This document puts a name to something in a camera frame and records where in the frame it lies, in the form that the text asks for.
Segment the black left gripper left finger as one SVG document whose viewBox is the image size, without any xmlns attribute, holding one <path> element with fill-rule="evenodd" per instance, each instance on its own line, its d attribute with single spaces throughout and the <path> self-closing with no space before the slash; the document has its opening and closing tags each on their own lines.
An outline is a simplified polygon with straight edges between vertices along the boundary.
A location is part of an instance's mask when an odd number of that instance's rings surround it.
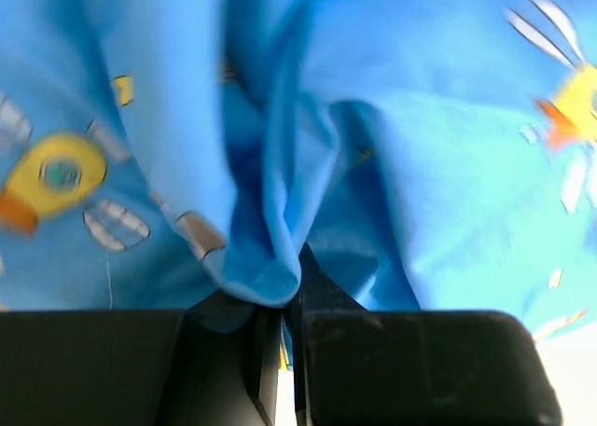
<svg viewBox="0 0 597 426">
<path fill-rule="evenodd" d="M 271 425 L 282 316 L 220 293 L 189 310 L 5 311 L 5 425 Z"/>
</svg>

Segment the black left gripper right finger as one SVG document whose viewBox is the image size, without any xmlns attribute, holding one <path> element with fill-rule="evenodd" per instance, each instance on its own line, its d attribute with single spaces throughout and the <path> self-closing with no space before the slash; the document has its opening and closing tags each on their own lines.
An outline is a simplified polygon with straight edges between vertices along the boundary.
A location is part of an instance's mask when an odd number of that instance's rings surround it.
<svg viewBox="0 0 597 426">
<path fill-rule="evenodd" d="M 559 425 L 528 331 L 493 310 L 377 312 L 299 255 L 291 304 L 301 425 Z"/>
</svg>

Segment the blue space-print placemat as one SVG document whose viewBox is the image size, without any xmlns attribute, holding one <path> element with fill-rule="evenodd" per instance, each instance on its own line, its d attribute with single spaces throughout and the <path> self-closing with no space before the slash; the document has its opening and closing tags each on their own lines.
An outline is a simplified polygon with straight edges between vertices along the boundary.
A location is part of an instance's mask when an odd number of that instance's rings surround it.
<svg viewBox="0 0 597 426">
<path fill-rule="evenodd" d="M 596 329 L 596 0 L 1 0 L 2 309 Z"/>
</svg>

